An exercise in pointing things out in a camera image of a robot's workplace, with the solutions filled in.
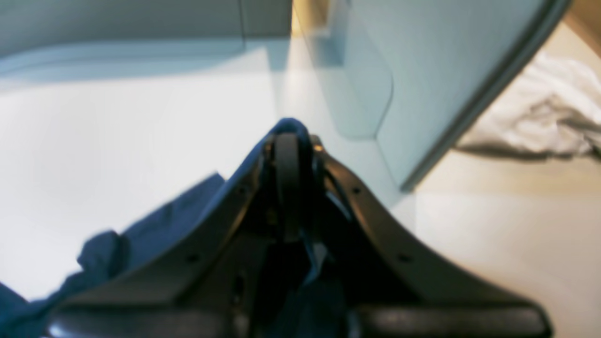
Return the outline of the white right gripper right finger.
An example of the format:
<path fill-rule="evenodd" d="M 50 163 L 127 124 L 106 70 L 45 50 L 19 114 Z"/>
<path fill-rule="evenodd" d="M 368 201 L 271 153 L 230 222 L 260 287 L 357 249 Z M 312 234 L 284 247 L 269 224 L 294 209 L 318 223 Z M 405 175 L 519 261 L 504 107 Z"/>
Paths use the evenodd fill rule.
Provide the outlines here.
<path fill-rule="evenodd" d="M 536 302 L 487 282 L 404 229 L 308 137 L 288 137 L 288 236 L 324 246 L 339 338 L 549 338 Z"/>

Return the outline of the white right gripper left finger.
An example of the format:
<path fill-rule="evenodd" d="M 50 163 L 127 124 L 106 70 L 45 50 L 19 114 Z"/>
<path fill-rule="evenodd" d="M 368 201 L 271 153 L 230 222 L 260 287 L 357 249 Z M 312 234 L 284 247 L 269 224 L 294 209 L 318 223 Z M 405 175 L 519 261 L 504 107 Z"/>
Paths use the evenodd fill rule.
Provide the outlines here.
<path fill-rule="evenodd" d="M 66 301 L 53 338 L 250 338 L 269 250 L 294 239 L 294 135 L 269 137 L 193 232 L 136 271 Z"/>

